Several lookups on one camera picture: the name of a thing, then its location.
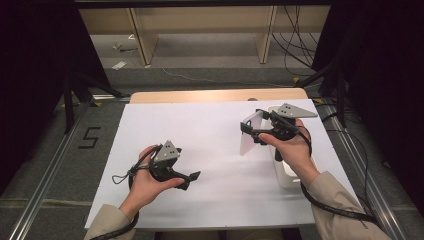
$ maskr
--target wooden table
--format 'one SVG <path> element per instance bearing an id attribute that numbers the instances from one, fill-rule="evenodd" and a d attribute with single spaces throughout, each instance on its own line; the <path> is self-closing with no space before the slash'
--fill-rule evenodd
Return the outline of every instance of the wooden table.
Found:
<path id="1" fill-rule="evenodd" d="M 131 96 L 130 103 L 171 103 L 171 102 L 224 102 L 243 101 L 249 99 L 281 100 L 307 99 L 305 90 L 301 88 L 271 89 L 231 89 L 200 91 L 166 91 L 137 92 Z"/>

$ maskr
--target beige sleeve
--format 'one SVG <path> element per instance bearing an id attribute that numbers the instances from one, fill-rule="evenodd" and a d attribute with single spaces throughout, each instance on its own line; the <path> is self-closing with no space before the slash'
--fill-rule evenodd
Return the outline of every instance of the beige sleeve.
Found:
<path id="1" fill-rule="evenodd" d="M 121 229 L 128 224 L 130 224 L 130 220 L 123 212 L 121 212 L 121 210 L 119 210 L 119 208 L 105 204 L 100 208 L 99 212 L 91 223 L 91 226 L 88 229 L 84 240 Z M 129 232 L 114 239 L 128 240 L 132 239 L 134 234 L 135 229 L 132 229 Z"/>
<path id="2" fill-rule="evenodd" d="M 359 203 L 329 172 L 318 175 L 308 191 L 316 200 L 331 207 L 364 213 Z M 312 212 L 322 239 L 390 239 L 373 223 L 335 215 L 314 205 Z"/>

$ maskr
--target white paper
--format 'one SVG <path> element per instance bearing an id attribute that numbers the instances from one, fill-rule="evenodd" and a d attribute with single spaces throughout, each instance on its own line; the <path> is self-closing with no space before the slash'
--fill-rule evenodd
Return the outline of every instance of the white paper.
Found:
<path id="1" fill-rule="evenodd" d="M 240 156 L 240 121 L 270 106 L 290 103 L 316 113 L 311 100 L 217 103 L 128 104 L 121 118 L 86 228 L 103 204 L 119 207 L 128 184 L 115 185 L 138 154 L 152 144 L 171 140 L 182 148 L 174 170 L 201 171 L 187 191 L 170 189 L 141 209 L 136 228 L 144 230 L 231 229 L 312 224 L 310 203 L 300 188 L 279 186 L 268 146 Z M 331 172 L 354 195 L 319 118 L 302 119 L 312 135 L 320 171 Z"/>

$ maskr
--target person's right hand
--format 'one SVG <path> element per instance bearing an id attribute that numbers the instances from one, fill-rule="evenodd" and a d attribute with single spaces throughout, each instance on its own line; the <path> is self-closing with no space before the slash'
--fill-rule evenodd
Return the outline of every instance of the person's right hand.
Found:
<path id="1" fill-rule="evenodd" d="M 300 126 L 299 130 L 310 139 L 309 133 L 300 119 L 296 119 L 296 126 Z M 315 177 L 319 175 L 309 156 L 308 144 L 301 136 L 296 135 L 290 140 L 281 141 L 270 134 L 261 133 L 259 138 L 265 143 L 274 146 L 280 152 L 283 160 L 292 168 L 307 188 Z"/>

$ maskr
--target finger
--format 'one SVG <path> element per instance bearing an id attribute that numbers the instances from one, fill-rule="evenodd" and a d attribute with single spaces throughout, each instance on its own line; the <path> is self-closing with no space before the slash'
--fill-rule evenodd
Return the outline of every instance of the finger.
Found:
<path id="1" fill-rule="evenodd" d="M 149 151 L 151 151 L 153 148 L 157 147 L 158 145 L 151 145 L 149 147 L 147 147 L 146 149 L 144 149 L 139 155 L 138 155 L 138 159 L 141 159 L 144 155 L 146 155 L 146 153 L 148 153 Z M 143 160 L 143 162 L 150 162 L 150 158 L 152 156 L 153 152 L 150 153 L 148 156 L 146 156 Z"/>
<path id="2" fill-rule="evenodd" d="M 296 122 L 295 122 L 296 126 L 298 127 L 304 127 L 302 120 L 300 120 L 299 118 L 296 118 Z"/>
<path id="3" fill-rule="evenodd" d="M 274 147 L 277 147 L 277 145 L 281 143 L 280 140 L 278 140 L 277 138 L 275 138 L 271 134 L 267 134 L 267 133 L 259 134 L 259 139 L 264 141 L 266 144 L 272 145 Z"/>
<path id="4" fill-rule="evenodd" d="M 170 188 L 174 188 L 180 184 L 184 183 L 184 179 L 183 178 L 171 178 L 165 182 L 161 182 L 161 188 L 162 190 L 166 190 L 166 189 L 170 189 Z"/>

